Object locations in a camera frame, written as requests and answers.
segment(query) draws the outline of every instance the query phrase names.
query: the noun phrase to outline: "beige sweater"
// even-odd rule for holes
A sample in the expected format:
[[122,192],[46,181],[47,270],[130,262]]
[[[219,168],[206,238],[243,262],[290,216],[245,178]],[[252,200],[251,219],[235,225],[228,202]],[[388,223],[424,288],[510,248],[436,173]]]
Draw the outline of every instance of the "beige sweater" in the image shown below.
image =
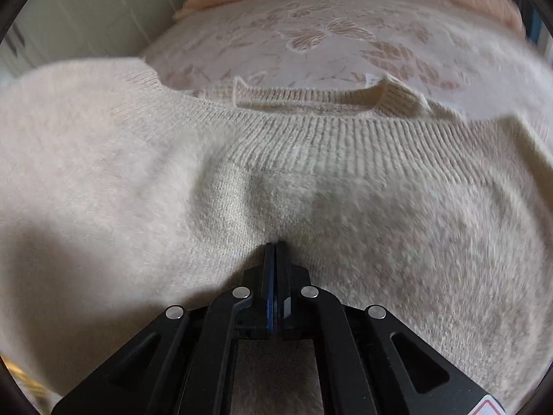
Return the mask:
[[[0,93],[0,175],[0,351],[61,394],[277,239],[509,413],[553,360],[553,172],[515,117],[468,123],[390,78],[193,95],[137,59],[69,62]],[[244,347],[234,413],[321,413],[309,345],[276,351]]]

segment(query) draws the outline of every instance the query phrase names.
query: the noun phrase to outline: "black metal bracket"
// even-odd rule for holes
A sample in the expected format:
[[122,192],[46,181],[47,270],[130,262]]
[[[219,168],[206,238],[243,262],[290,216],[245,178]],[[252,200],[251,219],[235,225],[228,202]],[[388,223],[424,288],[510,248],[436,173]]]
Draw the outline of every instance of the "black metal bracket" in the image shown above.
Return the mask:
[[271,336],[313,340],[327,415],[468,415],[490,398],[383,307],[311,285],[279,242],[208,307],[169,307],[53,415],[227,415],[238,342]]

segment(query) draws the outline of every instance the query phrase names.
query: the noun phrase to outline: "white sticker with red border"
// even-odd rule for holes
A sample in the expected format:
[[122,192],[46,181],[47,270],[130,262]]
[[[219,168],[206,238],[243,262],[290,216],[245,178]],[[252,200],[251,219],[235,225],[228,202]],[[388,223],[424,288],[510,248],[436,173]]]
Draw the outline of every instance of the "white sticker with red border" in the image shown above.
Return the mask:
[[499,403],[491,397],[486,395],[483,397],[476,407],[472,409],[468,415],[507,415],[501,408]]

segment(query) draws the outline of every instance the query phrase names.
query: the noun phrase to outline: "silver rivet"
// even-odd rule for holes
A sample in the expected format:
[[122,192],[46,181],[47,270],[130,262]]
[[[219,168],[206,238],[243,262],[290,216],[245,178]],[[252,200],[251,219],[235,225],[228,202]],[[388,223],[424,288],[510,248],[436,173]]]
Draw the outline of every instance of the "silver rivet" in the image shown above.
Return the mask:
[[184,309],[181,306],[171,306],[165,311],[165,316],[171,320],[178,320],[184,315]]
[[382,306],[371,306],[367,312],[371,318],[376,318],[377,320],[382,320],[386,316],[386,309]]
[[319,289],[312,285],[306,285],[302,288],[301,294],[305,296],[305,298],[317,298],[317,296],[319,296]]
[[250,296],[250,289],[247,287],[237,287],[232,291],[232,296],[238,299],[248,298]]

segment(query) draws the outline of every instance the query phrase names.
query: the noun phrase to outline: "cabinet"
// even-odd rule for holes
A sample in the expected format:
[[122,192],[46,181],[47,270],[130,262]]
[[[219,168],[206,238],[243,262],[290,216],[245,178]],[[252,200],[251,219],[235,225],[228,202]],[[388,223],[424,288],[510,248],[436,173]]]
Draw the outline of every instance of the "cabinet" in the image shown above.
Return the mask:
[[0,76],[60,59],[134,56],[185,0],[29,0],[0,45]]

